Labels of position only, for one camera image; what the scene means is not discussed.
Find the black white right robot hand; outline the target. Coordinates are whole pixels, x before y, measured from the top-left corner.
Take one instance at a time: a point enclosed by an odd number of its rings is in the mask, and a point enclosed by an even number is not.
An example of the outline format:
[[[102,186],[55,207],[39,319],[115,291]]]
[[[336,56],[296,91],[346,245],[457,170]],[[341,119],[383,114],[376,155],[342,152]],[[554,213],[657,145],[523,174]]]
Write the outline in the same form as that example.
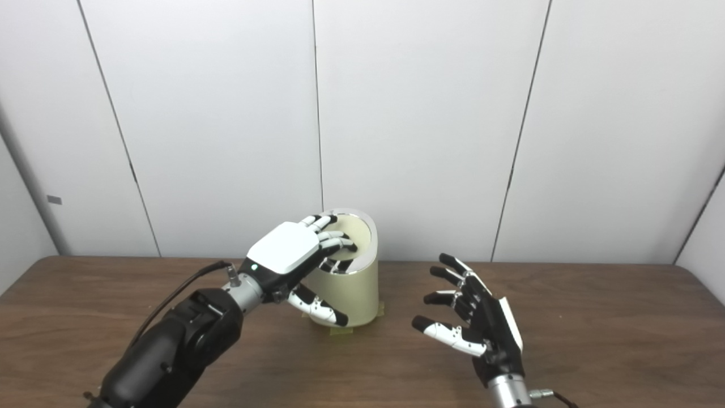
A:
[[[424,304],[450,307],[462,323],[453,325],[417,315],[412,327],[469,355],[484,387],[498,377],[524,378],[523,339],[508,300],[495,297],[481,277],[455,256],[441,253],[438,260],[442,265],[430,267],[430,274],[455,289],[431,292],[424,296]]]

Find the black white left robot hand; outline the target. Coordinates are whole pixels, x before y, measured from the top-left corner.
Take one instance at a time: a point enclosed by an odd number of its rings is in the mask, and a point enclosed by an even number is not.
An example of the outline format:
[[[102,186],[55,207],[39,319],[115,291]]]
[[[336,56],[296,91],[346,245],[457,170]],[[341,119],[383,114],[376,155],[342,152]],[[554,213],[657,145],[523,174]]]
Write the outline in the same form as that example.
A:
[[[300,222],[283,222],[251,246],[239,269],[239,285],[228,287],[243,316],[261,304],[287,302],[309,317],[337,327],[348,326],[345,313],[302,283],[338,250],[357,251],[357,245],[344,232],[324,231],[337,220],[337,216],[319,214]]]

